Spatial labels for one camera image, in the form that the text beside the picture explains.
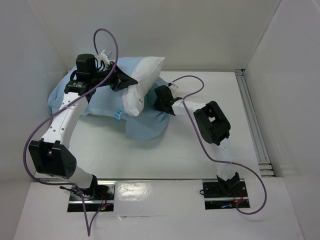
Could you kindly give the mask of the green and blue pillowcase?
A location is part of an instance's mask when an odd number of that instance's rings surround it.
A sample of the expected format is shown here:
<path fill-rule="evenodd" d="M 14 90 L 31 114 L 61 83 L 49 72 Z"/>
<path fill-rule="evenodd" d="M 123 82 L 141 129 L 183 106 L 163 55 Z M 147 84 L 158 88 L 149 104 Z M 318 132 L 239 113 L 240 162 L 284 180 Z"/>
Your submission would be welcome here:
<path fill-rule="evenodd" d="M 125 134 L 128 138 L 139 141 L 158 137 L 170 121 L 170 115 L 154 109 L 156 101 L 155 89 L 166 85 L 160 76 L 144 97 L 144 108 L 138 116 L 130 116 L 124 111 L 122 96 L 127 89 L 113 91 L 109 86 L 99 87 L 92 96 L 88 106 L 82 113 L 86 115 L 114 117 L 116 111 L 123 111 L 126 121 Z"/>

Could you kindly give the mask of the white pillow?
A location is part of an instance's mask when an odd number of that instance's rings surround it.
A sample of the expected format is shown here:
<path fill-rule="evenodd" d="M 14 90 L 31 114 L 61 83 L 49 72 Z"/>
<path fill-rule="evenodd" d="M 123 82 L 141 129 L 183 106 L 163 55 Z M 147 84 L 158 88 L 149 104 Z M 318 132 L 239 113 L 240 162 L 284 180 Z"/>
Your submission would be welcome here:
<path fill-rule="evenodd" d="M 119 68 L 137 81 L 122 94 L 123 109 L 129 116 L 137 117 L 143 111 L 145 96 L 160 76 L 164 61 L 158 56 L 120 58 Z"/>

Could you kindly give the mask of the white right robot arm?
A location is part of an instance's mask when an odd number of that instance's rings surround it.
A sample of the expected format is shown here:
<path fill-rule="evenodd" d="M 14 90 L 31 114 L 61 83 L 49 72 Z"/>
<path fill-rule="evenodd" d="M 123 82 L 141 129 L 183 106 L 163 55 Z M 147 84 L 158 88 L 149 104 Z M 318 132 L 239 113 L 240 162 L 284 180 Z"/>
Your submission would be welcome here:
<path fill-rule="evenodd" d="M 214 159 L 218 161 L 216 163 L 218 190 L 223 196 L 230 196 L 240 182 L 240 177 L 231 164 L 233 161 L 229 149 L 231 125 L 219 105 L 215 101 L 197 103 L 183 101 L 181 97 L 174 98 L 166 85 L 157 87 L 154 92 L 156 110 L 173 116 L 191 116 L 195 121 L 200 138 L 212 145 Z"/>

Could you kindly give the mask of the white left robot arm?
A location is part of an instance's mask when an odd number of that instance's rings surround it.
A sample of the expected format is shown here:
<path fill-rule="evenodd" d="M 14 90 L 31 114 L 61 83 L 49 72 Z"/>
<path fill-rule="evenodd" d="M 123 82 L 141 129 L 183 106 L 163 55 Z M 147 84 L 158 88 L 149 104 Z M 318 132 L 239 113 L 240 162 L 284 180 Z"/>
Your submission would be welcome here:
<path fill-rule="evenodd" d="M 84 53 L 75 62 L 59 110 L 52 115 L 48 130 L 40 140 L 32 140 L 28 150 L 37 173 L 65 180 L 74 185 L 73 193 L 92 200 L 101 188 L 96 176 L 77 166 L 76 157 L 69 151 L 71 136 L 97 88 L 109 86 L 117 92 L 138 81 L 104 57 L 97 60 L 93 54 Z"/>

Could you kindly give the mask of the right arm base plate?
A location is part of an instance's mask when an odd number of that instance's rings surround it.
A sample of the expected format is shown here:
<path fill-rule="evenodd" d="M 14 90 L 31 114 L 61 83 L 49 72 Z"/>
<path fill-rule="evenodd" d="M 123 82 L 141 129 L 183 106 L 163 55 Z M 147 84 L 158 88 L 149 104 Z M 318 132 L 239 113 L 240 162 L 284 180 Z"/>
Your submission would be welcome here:
<path fill-rule="evenodd" d="M 204 197 L 206 210 L 250 208 L 250 201 L 245 182 L 240 181 L 234 188 L 227 193 L 223 193 L 219 188 L 219 183 L 215 181 L 204 181 L 199 194 Z"/>

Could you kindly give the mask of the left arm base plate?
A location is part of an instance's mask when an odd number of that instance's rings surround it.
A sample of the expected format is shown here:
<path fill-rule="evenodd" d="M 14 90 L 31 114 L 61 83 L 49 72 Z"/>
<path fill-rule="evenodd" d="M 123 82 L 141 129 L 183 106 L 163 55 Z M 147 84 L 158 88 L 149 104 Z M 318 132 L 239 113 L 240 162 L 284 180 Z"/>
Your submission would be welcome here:
<path fill-rule="evenodd" d="M 101 212 L 113 212 L 115 186 L 115 183 L 99 183 L 98 191 L 93 196 L 88 196 L 83 192 L 82 194 L 86 211 L 96 212 L 98 209 L 100 209 Z M 83 212 L 83 202 L 79 195 L 79 192 L 76 190 L 74 186 L 71 189 L 69 189 L 69 191 L 70 195 L 68 200 L 67 212 Z"/>

